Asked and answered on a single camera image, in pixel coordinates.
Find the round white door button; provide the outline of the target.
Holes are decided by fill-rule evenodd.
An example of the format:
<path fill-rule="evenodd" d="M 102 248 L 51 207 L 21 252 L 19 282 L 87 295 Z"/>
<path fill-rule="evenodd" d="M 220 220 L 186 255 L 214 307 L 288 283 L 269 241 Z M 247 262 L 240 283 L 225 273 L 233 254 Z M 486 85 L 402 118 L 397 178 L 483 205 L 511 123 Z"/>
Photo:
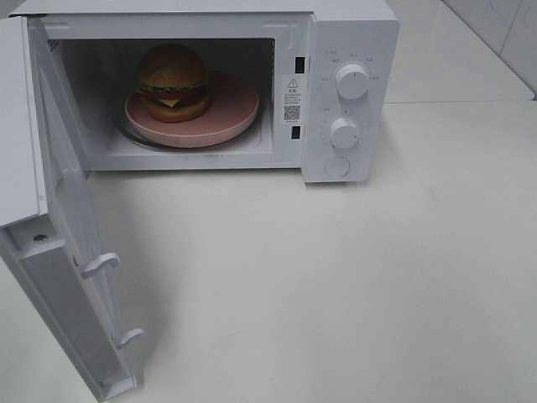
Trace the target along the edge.
<path fill-rule="evenodd" d="M 350 162 L 344 157 L 333 157 L 325 163 L 325 172 L 331 177 L 345 177 L 350 171 Z"/>

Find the pink round plate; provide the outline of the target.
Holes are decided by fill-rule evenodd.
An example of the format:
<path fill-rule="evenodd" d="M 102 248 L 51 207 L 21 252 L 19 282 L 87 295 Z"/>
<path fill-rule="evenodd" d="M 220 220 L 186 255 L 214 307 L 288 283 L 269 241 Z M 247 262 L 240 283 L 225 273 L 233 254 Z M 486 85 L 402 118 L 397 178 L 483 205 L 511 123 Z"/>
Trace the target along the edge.
<path fill-rule="evenodd" d="M 201 148 L 235 138 L 251 125 L 259 107 L 254 86 L 236 76 L 213 71 L 211 104 L 199 117 L 180 123 L 154 119 L 138 95 L 125 102 L 124 112 L 135 131 L 156 144 L 175 148 Z"/>

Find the toy burger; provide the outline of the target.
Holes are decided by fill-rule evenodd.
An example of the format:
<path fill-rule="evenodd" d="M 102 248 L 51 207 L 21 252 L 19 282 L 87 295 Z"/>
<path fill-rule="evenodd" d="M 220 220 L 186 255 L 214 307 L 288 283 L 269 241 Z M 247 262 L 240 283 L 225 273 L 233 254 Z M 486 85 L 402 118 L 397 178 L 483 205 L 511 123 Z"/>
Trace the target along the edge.
<path fill-rule="evenodd" d="M 209 72 L 198 54 L 181 44 L 162 44 L 138 63 L 136 94 L 145 110 L 164 123 L 198 118 L 211 105 Z"/>

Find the white microwave door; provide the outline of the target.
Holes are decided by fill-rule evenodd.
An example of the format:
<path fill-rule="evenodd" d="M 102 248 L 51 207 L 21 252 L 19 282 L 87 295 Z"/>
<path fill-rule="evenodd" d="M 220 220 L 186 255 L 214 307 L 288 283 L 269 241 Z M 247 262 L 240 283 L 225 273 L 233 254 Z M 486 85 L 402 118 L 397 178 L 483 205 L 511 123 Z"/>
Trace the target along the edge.
<path fill-rule="evenodd" d="M 1 22 L 1 256 L 99 401 L 138 385 L 71 135 L 75 101 L 39 18 Z"/>

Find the white lower microwave knob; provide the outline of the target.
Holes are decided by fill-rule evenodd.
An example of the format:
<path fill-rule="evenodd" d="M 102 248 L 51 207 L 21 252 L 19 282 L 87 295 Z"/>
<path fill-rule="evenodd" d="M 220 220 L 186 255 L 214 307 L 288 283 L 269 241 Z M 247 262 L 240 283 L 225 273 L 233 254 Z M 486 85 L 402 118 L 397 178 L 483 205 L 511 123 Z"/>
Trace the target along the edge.
<path fill-rule="evenodd" d="M 336 119 L 329 128 L 331 145 L 337 149 L 349 149 L 359 140 L 360 129 L 357 123 L 348 118 Z"/>

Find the white microwave knob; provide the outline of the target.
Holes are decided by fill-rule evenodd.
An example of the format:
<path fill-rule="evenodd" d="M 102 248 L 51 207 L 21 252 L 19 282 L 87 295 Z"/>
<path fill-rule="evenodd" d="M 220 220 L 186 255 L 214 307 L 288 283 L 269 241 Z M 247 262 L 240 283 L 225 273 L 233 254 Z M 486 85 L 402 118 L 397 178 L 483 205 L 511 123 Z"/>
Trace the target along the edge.
<path fill-rule="evenodd" d="M 336 119 L 329 128 L 331 145 L 337 149 L 349 149 L 359 140 L 360 129 L 357 123 L 348 118 Z"/>
<path fill-rule="evenodd" d="M 349 60 L 335 71 L 338 94 L 347 100 L 355 100 L 368 92 L 370 82 L 369 68 L 358 60 Z"/>

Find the white warning label sticker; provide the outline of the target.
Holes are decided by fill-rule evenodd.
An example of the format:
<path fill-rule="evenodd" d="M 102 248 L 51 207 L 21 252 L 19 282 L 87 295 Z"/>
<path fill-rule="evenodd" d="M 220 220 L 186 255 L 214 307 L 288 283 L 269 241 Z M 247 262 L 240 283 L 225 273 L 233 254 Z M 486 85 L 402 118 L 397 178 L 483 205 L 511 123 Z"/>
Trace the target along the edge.
<path fill-rule="evenodd" d="M 281 109 L 284 123 L 300 123 L 306 84 L 302 75 L 283 75 L 281 78 Z"/>

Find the white microwave oven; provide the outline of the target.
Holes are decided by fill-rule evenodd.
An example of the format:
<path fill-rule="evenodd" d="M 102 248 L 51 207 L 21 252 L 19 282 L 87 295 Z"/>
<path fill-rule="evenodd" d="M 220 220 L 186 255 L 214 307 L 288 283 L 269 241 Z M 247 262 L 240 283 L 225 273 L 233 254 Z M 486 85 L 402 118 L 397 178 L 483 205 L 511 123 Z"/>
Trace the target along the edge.
<path fill-rule="evenodd" d="M 82 168 L 98 170 L 299 169 L 306 182 L 360 182 L 368 178 L 399 21 L 384 1 L 27 1 L 10 17 L 39 18 L 75 101 L 71 135 Z M 265 153 L 176 154 L 150 150 L 118 135 L 116 118 L 137 95 L 138 63 L 153 47 L 181 44 L 209 72 L 227 73 L 258 92 L 257 117 L 273 135 Z M 349 60 L 370 70 L 368 92 L 342 98 L 335 71 Z M 306 84 L 300 123 L 284 123 L 281 78 Z M 349 149 L 331 145 L 329 128 L 348 118 L 360 129 Z M 345 177 L 325 163 L 350 162 Z"/>

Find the white upper microwave knob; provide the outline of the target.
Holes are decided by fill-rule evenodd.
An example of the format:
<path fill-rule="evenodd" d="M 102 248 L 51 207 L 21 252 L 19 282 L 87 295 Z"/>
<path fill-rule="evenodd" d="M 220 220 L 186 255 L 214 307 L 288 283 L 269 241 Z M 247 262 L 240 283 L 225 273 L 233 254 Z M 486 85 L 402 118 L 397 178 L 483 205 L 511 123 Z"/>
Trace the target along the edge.
<path fill-rule="evenodd" d="M 347 100 L 355 100 L 368 92 L 370 82 L 369 68 L 358 60 L 349 60 L 335 71 L 338 94 Z"/>

